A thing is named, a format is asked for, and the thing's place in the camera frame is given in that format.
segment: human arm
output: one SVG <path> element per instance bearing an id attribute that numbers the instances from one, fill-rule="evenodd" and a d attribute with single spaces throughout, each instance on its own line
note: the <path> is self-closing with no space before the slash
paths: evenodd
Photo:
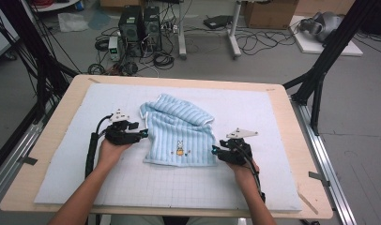
<path id="1" fill-rule="evenodd" d="M 251 220 L 253 225 L 270 225 L 276 224 L 266 205 L 264 204 L 261 196 L 258 193 L 255 179 L 251 173 L 251 169 L 247 164 L 244 166 L 238 166 L 231 163 L 227 163 L 228 166 L 234 171 L 236 183 L 240 187 L 241 192 L 249 206 Z"/>
<path id="2" fill-rule="evenodd" d="M 49 224 L 83 225 L 110 170 L 120 159 L 121 154 L 130 147 L 131 144 L 114 145 L 103 140 L 99 149 L 97 167 L 62 205 Z"/>

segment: cardboard box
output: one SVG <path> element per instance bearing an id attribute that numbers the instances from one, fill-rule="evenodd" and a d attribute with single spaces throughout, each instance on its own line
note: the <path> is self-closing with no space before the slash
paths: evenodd
<path id="1" fill-rule="evenodd" d="M 268 4 L 248 3 L 244 19 L 250 28 L 287 29 L 297 4 L 298 0 L 274 0 Z"/>
<path id="2" fill-rule="evenodd" d="M 319 11 L 346 15 L 354 2 L 355 0 L 299 0 L 295 15 L 311 17 Z"/>
<path id="3" fill-rule="evenodd" d="M 121 8 L 126 5 L 143 6 L 144 0 L 100 0 L 100 5 L 104 8 Z"/>

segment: computer tower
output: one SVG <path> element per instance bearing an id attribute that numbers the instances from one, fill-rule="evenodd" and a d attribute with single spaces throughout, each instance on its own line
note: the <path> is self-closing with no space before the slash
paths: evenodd
<path id="1" fill-rule="evenodd" d="M 140 42 L 145 38 L 145 25 L 141 6 L 124 6 L 118 22 L 125 46 L 127 42 Z"/>
<path id="2" fill-rule="evenodd" d="M 144 10 L 144 23 L 148 50 L 161 51 L 160 9 L 159 7 L 146 7 Z"/>

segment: striped towel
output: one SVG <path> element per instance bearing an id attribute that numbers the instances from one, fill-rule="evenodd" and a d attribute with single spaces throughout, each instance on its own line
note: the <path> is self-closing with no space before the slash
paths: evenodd
<path id="1" fill-rule="evenodd" d="M 152 148 L 144 162 L 171 166 L 213 166 L 214 117 L 192 103 L 161 94 L 141 106 Z"/>

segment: black pole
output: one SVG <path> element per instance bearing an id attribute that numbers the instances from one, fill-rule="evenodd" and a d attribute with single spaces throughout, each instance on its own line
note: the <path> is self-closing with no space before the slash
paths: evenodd
<path id="1" fill-rule="evenodd" d="M 348 45 L 349 41 L 351 41 L 357 33 L 367 16 L 372 13 L 380 1 L 381 0 L 356 0 L 338 29 L 333 33 L 332 38 L 311 70 L 283 85 L 285 89 L 289 89 L 301 83 L 297 92 L 292 95 L 292 100 L 300 105 L 306 105 L 308 98 L 314 92 L 311 126 L 315 135 L 319 135 L 317 126 L 325 76 Z"/>

